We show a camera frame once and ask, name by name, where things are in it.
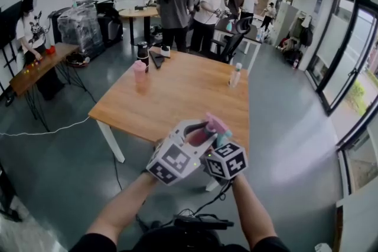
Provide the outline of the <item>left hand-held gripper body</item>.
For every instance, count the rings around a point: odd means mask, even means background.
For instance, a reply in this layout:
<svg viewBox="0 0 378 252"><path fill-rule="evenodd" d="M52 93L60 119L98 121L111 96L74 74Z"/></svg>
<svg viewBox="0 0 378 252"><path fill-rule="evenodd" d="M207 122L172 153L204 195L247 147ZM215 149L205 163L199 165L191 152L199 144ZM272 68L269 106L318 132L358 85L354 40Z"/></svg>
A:
<svg viewBox="0 0 378 252"><path fill-rule="evenodd" d="M180 122L158 144L146 170L157 180L171 186L186 178L199 167L199 154L180 132Z"/></svg>

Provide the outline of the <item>person's left forearm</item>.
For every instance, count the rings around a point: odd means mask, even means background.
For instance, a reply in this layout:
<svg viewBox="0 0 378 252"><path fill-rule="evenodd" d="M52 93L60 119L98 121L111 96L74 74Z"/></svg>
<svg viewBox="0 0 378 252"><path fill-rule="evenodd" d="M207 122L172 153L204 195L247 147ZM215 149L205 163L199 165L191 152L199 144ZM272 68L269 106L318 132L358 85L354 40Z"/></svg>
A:
<svg viewBox="0 0 378 252"><path fill-rule="evenodd" d="M142 204L157 184L158 180L149 172L140 174L102 209L87 232L103 235L117 244L120 234L133 222Z"/></svg>

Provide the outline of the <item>clear plastic bottle green lid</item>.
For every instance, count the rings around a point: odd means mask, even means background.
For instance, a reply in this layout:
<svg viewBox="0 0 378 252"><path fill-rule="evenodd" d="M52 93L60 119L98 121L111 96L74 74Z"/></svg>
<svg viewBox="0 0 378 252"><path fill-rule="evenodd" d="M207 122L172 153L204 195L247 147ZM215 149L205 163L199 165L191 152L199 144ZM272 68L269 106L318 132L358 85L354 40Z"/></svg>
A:
<svg viewBox="0 0 378 252"><path fill-rule="evenodd" d="M230 80L229 80L229 86L234 88L237 86L239 80L240 80L240 76L241 76L241 70L242 70L242 64L241 63L237 63L235 65L235 68L230 76Z"/></svg>

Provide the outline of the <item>black chest device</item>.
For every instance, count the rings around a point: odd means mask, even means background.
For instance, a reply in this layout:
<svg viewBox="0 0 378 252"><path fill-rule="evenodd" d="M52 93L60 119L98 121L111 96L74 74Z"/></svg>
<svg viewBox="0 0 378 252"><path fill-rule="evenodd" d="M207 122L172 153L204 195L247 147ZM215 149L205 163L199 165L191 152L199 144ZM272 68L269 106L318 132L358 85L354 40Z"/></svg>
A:
<svg viewBox="0 0 378 252"><path fill-rule="evenodd" d="M193 230L226 230L234 226L234 222L218 219L215 215L195 217L176 215L173 223L176 227Z"/></svg>

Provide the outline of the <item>dark brown flask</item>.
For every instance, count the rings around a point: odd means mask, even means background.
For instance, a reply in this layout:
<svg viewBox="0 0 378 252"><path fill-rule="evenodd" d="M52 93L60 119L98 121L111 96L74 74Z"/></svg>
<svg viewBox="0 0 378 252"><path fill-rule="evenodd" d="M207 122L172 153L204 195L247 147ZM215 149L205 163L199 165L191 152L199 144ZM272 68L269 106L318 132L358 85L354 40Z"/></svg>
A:
<svg viewBox="0 0 378 252"><path fill-rule="evenodd" d="M138 53L137 59L141 60L145 65L145 72L149 71L149 48L146 41L141 41L138 43Z"/></svg>

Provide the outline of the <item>pile of bags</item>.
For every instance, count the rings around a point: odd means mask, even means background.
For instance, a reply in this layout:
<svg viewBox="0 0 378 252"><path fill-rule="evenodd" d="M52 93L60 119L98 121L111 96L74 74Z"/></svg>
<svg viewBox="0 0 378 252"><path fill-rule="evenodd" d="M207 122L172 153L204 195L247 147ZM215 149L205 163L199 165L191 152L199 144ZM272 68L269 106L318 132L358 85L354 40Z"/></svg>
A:
<svg viewBox="0 0 378 252"><path fill-rule="evenodd" d="M296 59L298 59L300 63L303 53L300 50L300 43L296 39L284 38L279 44L279 49L284 60L289 65L292 66Z"/></svg>

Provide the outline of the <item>round wooden table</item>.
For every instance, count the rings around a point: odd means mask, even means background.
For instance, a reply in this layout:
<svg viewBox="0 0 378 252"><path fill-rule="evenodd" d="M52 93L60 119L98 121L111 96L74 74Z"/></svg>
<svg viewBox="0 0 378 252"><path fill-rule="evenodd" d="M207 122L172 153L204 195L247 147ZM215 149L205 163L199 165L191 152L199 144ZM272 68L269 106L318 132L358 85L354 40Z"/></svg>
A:
<svg viewBox="0 0 378 252"><path fill-rule="evenodd" d="M119 16L129 21L129 36L132 45L136 46L138 42L145 41L148 45L151 45L151 18L158 17L158 11L156 7L148 6L143 9L123 9L119 11ZM142 38L134 37L133 21L136 18L144 19L144 35Z"/></svg>

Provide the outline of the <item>black round tray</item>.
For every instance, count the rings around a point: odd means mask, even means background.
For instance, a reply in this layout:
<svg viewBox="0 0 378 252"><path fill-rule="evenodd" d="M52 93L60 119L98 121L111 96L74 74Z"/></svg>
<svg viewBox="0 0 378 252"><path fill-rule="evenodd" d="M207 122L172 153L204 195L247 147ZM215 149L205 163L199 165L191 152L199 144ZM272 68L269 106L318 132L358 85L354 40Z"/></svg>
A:
<svg viewBox="0 0 378 252"><path fill-rule="evenodd" d="M90 58L80 53L72 53L66 57L66 63L72 67L85 67L89 64Z"/></svg>

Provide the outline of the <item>white locker cabinet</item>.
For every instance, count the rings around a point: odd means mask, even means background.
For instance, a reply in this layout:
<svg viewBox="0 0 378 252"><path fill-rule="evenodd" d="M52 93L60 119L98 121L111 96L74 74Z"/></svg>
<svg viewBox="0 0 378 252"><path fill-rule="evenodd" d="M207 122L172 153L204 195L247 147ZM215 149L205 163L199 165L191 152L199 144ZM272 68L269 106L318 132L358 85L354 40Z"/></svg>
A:
<svg viewBox="0 0 378 252"><path fill-rule="evenodd" d="M297 17L298 9L294 6L281 3L271 32L272 45L278 46L290 32L290 27Z"/></svg>

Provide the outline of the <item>hanging black backpack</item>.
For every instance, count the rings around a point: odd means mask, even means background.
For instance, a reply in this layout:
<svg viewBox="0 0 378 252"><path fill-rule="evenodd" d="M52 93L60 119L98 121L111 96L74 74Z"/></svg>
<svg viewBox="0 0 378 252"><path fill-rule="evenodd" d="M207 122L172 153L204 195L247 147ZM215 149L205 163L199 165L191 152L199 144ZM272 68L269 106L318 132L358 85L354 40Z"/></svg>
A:
<svg viewBox="0 0 378 252"><path fill-rule="evenodd" d="M312 44L313 33L310 27L303 28L299 36L299 41L304 47L309 47Z"/></svg>

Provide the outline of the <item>plastic wrapped black pallet load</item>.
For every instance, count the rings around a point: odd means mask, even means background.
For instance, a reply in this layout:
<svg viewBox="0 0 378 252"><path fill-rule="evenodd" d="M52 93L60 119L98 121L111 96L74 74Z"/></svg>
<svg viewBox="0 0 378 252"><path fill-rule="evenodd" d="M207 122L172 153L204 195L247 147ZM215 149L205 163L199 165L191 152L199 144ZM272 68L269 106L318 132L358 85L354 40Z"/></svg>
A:
<svg viewBox="0 0 378 252"><path fill-rule="evenodd" d="M72 7L57 18L62 43L78 45L79 52L91 60L104 52L97 9L94 3Z"/></svg>

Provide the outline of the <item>wooden side desk black legs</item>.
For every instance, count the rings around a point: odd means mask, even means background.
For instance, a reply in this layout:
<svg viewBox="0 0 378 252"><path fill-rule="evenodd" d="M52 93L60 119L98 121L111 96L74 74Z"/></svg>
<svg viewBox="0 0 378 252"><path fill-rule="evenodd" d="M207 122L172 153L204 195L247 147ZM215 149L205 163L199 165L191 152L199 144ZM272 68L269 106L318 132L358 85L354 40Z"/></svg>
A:
<svg viewBox="0 0 378 252"><path fill-rule="evenodd" d="M10 80L10 86L18 97L24 97L34 119L41 122L47 132L50 132L41 105L41 94L37 89L37 81L53 67L63 76L66 84L79 87L88 93L75 68L66 63L66 57L79 51L79 46L57 43L54 54L46 54L41 59L41 73L23 74L22 70Z"/></svg>

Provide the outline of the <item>black framed glass door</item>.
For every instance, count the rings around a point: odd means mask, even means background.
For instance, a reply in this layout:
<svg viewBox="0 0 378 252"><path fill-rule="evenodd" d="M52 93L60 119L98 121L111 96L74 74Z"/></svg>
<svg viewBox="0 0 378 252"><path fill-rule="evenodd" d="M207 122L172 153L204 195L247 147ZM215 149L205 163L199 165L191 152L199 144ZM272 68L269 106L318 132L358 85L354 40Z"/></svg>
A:
<svg viewBox="0 0 378 252"><path fill-rule="evenodd" d="M350 195L378 177L378 0L333 0L306 74L333 123Z"/></svg>

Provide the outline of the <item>small coloured blocks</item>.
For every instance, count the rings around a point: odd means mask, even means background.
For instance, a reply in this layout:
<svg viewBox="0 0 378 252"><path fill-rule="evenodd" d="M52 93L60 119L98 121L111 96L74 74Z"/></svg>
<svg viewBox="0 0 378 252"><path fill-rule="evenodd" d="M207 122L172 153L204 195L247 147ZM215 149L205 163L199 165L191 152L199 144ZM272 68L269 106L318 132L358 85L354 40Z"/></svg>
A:
<svg viewBox="0 0 378 252"><path fill-rule="evenodd" d="M34 60L26 64L22 70L23 74L39 74L41 73L41 60Z"/></svg>

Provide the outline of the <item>black wall panel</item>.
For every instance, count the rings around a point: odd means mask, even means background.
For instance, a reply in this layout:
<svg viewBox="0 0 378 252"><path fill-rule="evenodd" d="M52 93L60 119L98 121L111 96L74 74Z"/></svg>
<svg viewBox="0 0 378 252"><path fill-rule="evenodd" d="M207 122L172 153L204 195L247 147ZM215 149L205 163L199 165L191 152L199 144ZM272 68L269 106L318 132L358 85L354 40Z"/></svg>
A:
<svg viewBox="0 0 378 252"><path fill-rule="evenodd" d="M19 1L0 13L0 48L4 48L15 39L21 7L22 1Z"/></svg>

